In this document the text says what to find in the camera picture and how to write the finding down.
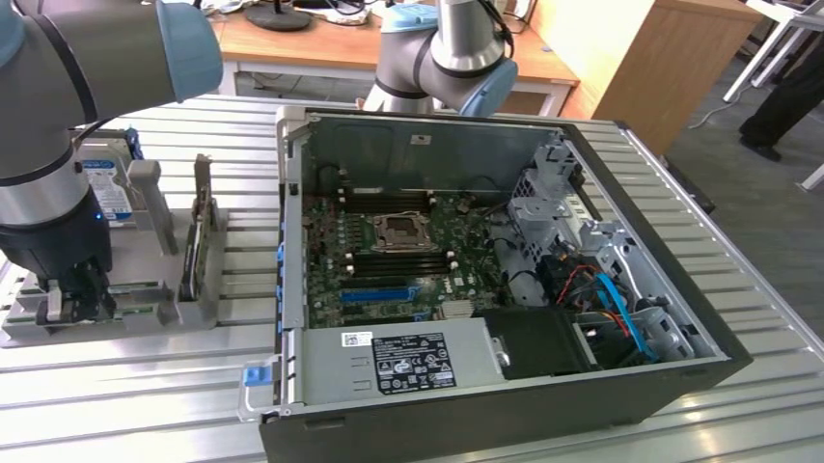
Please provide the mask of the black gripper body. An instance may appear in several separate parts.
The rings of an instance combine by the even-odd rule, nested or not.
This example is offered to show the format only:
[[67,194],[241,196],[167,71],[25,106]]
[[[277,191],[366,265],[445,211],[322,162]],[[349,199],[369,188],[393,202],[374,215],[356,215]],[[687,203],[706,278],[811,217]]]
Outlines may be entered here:
[[2,251],[10,261],[41,280],[71,282],[87,271],[113,270],[110,223],[97,198],[50,222],[2,226]]

